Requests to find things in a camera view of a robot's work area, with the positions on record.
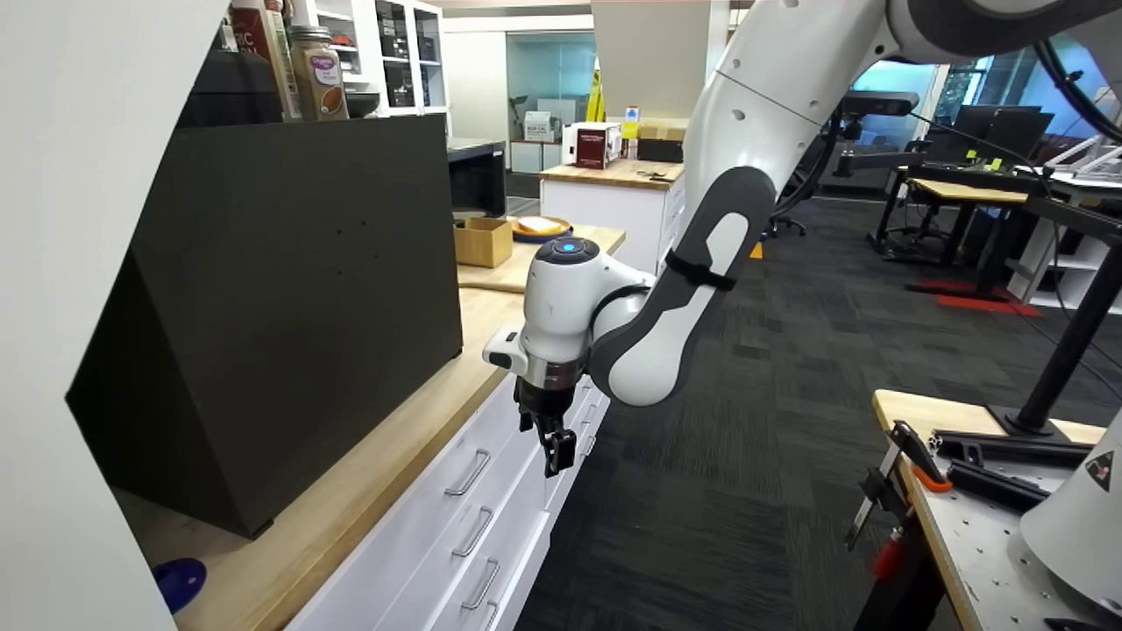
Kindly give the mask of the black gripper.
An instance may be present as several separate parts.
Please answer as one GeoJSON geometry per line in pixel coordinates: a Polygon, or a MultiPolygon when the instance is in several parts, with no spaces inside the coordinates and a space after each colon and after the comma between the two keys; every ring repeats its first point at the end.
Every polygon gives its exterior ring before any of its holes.
{"type": "Polygon", "coordinates": [[[516,408],[519,408],[519,427],[529,433],[547,433],[540,440],[547,465],[547,477],[558,477],[560,471],[568,471],[575,464],[575,434],[560,433],[565,427],[565,413],[575,400],[575,391],[538,391],[525,380],[516,383],[516,408]]]}

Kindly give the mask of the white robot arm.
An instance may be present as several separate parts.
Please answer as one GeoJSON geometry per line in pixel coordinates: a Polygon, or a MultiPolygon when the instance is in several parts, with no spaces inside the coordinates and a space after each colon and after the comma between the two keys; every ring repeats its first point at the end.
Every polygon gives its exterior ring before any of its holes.
{"type": "Polygon", "coordinates": [[[678,393],[696,326],[873,62],[1015,53],[1120,10],[1122,0],[753,0],[692,111],[688,225],[663,268],[642,273],[588,240],[550,240],[525,273],[523,326],[489,347],[516,374],[519,427],[540,440],[543,471],[575,464],[580,383],[621,408],[678,393]]]}

